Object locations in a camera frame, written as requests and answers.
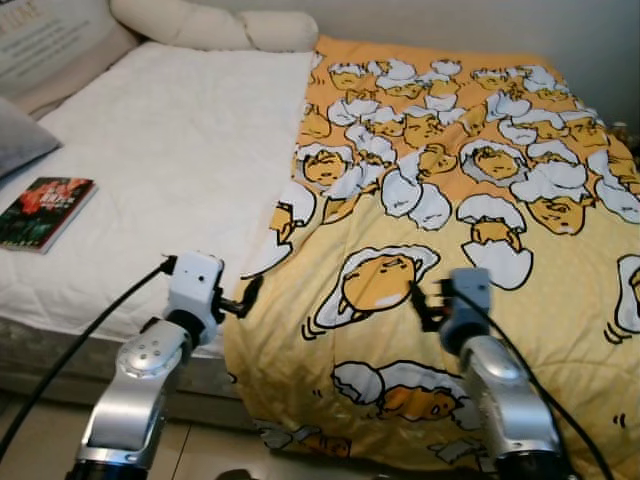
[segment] bed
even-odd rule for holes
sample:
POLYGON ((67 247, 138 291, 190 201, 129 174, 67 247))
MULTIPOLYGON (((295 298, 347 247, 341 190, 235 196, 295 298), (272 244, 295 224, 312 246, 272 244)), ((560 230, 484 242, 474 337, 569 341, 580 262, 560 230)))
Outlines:
MULTIPOLYGON (((322 36, 283 191, 225 331, 274 449, 491 472, 480 416, 410 283, 460 267, 619 478, 640 458, 640 177, 543 58, 322 36)), ((572 461, 600 478, 561 423, 572 461)))
MULTIPOLYGON (((47 255, 0 251, 2 388, 27 391, 162 254, 201 250, 225 260, 228 294, 265 283, 196 352, 174 415, 257 427, 273 449, 490 471, 455 359, 405 301, 409 280, 432 294, 480 266, 492 315, 634 478, 639 182, 544 59, 329 37, 280 54, 147 42, 40 123, 65 146, 3 180, 0 208, 36 176, 99 191, 47 255)), ((166 287, 116 312, 49 395, 95 400, 166 287)))
MULTIPOLYGON (((3 179, 0 207, 38 176, 86 176, 99 190, 46 255, 0 251, 1 388, 29 391, 72 336, 162 255, 223 258, 221 284, 233 294, 288 177, 310 61, 310 53, 148 42, 41 119, 64 147, 3 179)), ((162 312, 167 285, 154 280, 116 311, 49 395, 95 401, 119 342, 162 312)), ((223 335, 196 351, 179 389, 192 395, 172 410, 251 428, 224 368, 223 335), (191 408, 215 397, 217 406, 191 408)))

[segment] mattress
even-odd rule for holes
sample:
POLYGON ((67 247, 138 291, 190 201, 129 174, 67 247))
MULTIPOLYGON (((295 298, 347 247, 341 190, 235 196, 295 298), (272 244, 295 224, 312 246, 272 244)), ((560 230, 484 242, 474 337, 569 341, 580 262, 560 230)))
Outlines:
MULTIPOLYGON (((70 334, 41 330, 13 321, 0 322, 0 337, 3 338, 0 354, 2 386, 10 385, 10 381, 19 383, 20 378, 41 377, 47 366, 62 356, 74 339, 70 334)), ((76 381, 110 381, 115 373, 115 358, 119 347, 120 343, 116 341, 88 339, 65 367, 64 377, 76 381)), ((223 358, 192 359, 179 376, 177 390, 237 398, 223 358)))
MULTIPOLYGON (((287 180, 310 62, 150 42, 44 117, 64 147, 4 179, 0 208, 39 176, 87 177, 99 190, 46 255, 0 251, 2 360, 51 363, 60 335, 82 331, 163 255, 222 258, 232 296, 287 180)), ((95 338, 130 338, 162 313, 167 286, 154 279, 95 338)), ((221 358, 223 332, 195 355, 221 358)), ((95 374, 111 359, 77 367, 95 374)))

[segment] pillow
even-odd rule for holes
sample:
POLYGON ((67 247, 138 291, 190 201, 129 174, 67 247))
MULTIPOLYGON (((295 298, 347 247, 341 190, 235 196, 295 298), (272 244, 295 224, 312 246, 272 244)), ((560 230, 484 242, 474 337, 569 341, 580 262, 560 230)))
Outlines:
POLYGON ((187 0, 112 0, 113 15, 129 28, 166 45, 199 50, 306 52, 318 37, 302 12, 241 12, 187 0))
POLYGON ((60 146, 31 117, 0 98, 0 178, 60 146))
POLYGON ((137 44, 108 0, 0 0, 0 96, 39 118, 137 44))

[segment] black cable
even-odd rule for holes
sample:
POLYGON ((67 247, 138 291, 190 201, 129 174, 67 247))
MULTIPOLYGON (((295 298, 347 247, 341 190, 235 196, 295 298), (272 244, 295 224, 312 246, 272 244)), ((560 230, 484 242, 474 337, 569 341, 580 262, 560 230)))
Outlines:
MULTIPOLYGON (((459 297, 467 305, 469 305, 477 314, 479 314, 480 316, 482 316, 482 318, 484 318, 487 322, 489 322, 489 325, 491 325, 500 334, 502 339, 505 341, 505 343, 508 345, 508 347, 511 349, 511 351, 513 351, 513 353, 518 358, 518 361, 520 362, 522 367, 527 372, 527 375, 529 375, 529 380, 538 389, 538 391, 542 395, 542 398, 545 401, 547 401, 548 403, 550 403, 551 406, 553 406, 553 408, 555 408, 558 411, 558 413, 560 413, 560 415, 562 415, 564 417, 564 419, 571 426, 571 428, 573 428, 575 430, 575 432, 578 434, 578 436, 587 445, 587 447, 591 451, 591 454, 593 455, 593 458, 597 462, 598 467, 602 471, 602 474, 604 475, 604 478, 606 480, 614 480, 613 474, 611 473, 611 469, 609 468, 609 465, 607 465, 607 462, 604 459, 604 456, 602 455, 600 450, 598 449, 598 446, 593 442, 593 440, 591 440, 591 437, 589 436, 589 434, 584 431, 584 429, 571 416, 571 414, 569 412, 567 412, 562 405, 560 405, 560 402, 558 402, 553 397, 553 395, 551 395, 540 384, 540 382, 538 381, 537 377, 535 376, 535 374, 531 370, 531 367, 529 367, 529 364, 526 362, 526 360, 524 359, 524 357, 522 356, 520 351, 516 348, 516 346, 513 344, 513 342, 507 336, 507 334, 502 330, 502 328, 500 328, 500 326, 484 310, 482 310, 482 308, 480 308, 478 306, 478 304, 476 304, 473 300, 471 300, 469 297, 467 297, 464 293, 460 292, 459 290, 456 290, 455 288, 453 289, 453 292, 457 297, 459 297)), ((558 425, 555 422, 555 418, 553 418, 553 422, 554 422, 554 426, 556 428, 556 431, 558 432, 558 437, 560 438, 560 448, 565 453, 565 456, 566 456, 567 461, 568 461, 569 456, 567 455, 566 446, 564 445, 564 440, 562 438, 562 432, 558 428, 558 425)))
POLYGON ((152 278, 158 275, 161 272, 164 273, 172 273, 173 267, 176 263, 176 257, 170 256, 165 260, 159 267, 155 270, 149 272, 142 280, 136 283, 134 286, 129 288, 125 293, 123 293, 116 301, 114 301, 111 305, 107 307, 107 309, 96 318, 91 325, 89 325, 84 332, 80 336, 76 338, 76 340, 71 344, 71 346, 67 349, 67 351, 58 359, 58 361, 51 367, 49 372, 40 380, 40 383, 35 388, 35 390, 31 393, 26 402, 22 405, 22 408, 18 412, 18 415, 13 419, 9 429, 6 431, 4 436, 2 437, 2 442, 0 442, 0 463, 2 463, 2 459, 4 458, 5 453, 7 453, 7 449, 13 440, 13 437, 18 432, 18 429, 24 422, 25 418, 36 404, 42 393, 49 386, 51 381, 60 373, 60 370, 66 365, 66 363, 71 359, 71 357, 78 351, 78 349, 82 346, 82 344, 89 338, 89 335, 93 333, 93 331, 100 326, 105 319, 113 313, 113 311, 118 308, 122 303, 127 300, 131 295, 133 295, 137 290, 139 290, 143 285, 148 283, 152 278))

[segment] gray pillow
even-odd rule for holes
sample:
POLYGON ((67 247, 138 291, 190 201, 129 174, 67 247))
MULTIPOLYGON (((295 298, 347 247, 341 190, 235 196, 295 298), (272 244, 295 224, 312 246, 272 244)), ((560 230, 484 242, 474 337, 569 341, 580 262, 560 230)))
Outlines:
POLYGON ((31 117, 0 98, 0 178, 61 145, 31 117))

